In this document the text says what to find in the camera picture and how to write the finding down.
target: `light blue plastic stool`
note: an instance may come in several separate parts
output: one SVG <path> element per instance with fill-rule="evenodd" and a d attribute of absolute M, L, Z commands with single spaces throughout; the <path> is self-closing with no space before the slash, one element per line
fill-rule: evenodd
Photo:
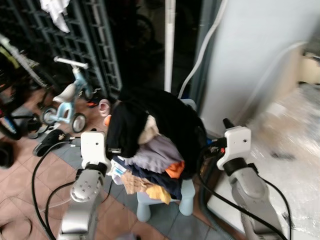
<path fill-rule="evenodd" d="M 183 180 L 181 186 L 182 199 L 179 204 L 180 213 L 185 216 L 190 216 L 194 211 L 194 197 L 196 190 L 192 179 Z M 151 217 L 150 205 L 163 204 L 161 200 L 151 199 L 145 192 L 137 193 L 138 208 L 136 210 L 136 216 L 140 222 L 147 222 Z M 171 199 L 171 202 L 177 202 L 178 200 Z"/>

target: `black shoe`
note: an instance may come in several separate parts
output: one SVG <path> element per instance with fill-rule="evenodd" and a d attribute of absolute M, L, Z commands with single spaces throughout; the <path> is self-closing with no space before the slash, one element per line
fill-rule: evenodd
<path fill-rule="evenodd" d="M 52 132 L 50 132 L 43 140 L 41 143 L 39 143 L 34 149 L 33 149 L 33 155 L 37 157 L 42 157 L 46 151 L 53 145 L 65 141 L 66 139 L 66 134 L 60 130 L 60 129 L 55 129 Z"/>
<path fill-rule="evenodd" d="M 14 149 L 10 143 L 0 142 L 0 169 L 8 169 L 14 164 Z"/>

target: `navy cloth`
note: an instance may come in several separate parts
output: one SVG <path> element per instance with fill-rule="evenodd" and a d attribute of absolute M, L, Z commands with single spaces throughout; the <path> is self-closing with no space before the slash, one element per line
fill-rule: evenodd
<path fill-rule="evenodd" d="M 114 156 L 113 160 L 124 168 L 130 170 L 133 176 L 148 179 L 151 183 L 163 187 L 171 195 L 172 199 L 182 199 L 181 179 L 171 178 L 166 172 L 156 173 L 149 171 L 137 166 L 136 164 L 126 165 L 125 161 L 120 160 L 117 156 Z"/>

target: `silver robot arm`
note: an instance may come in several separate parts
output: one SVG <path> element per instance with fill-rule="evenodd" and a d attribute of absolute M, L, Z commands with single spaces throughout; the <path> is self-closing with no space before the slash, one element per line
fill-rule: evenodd
<path fill-rule="evenodd" d="M 217 167 L 229 176 L 234 200 L 282 232 L 277 213 L 270 203 L 266 183 L 245 161 L 251 151 L 251 130 L 242 126 L 232 127 L 225 132 L 224 137 L 225 154 L 218 160 Z M 281 239 L 271 229 L 243 213 L 241 220 L 248 240 Z"/>
<path fill-rule="evenodd" d="M 97 209 L 103 200 L 105 175 L 111 170 L 105 139 L 102 131 L 81 134 L 83 171 L 70 190 L 70 204 L 62 218 L 57 240 L 95 239 Z"/>

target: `slipper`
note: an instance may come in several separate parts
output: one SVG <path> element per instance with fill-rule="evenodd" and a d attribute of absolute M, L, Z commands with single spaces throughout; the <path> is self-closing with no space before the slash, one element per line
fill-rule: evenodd
<path fill-rule="evenodd" d="M 99 102 L 99 112 L 102 117 L 106 117 L 110 113 L 110 102 L 107 99 L 102 99 Z"/>
<path fill-rule="evenodd" d="M 51 146 L 63 141 L 65 138 L 66 134 L 62 130 L 55 129 L 33 149 L 32 153 L 36 157 L 42 157 Z"/>
<path fill-rule="evenodd" d="M 34 113 L 32 116 L 33 118 L 30 119 L 27 123 L 28 138 L 36 139 L 37 137 L 39 137 L 39 134 L 47 131 L 49 126 L 41 123 L 40 118 L 37 114 Z"/>
<path fill-rule="evenodd" d="M 0 142 L 0 169 L 8 169 L 14 164 L 14 148 L 10 143 Z"/>

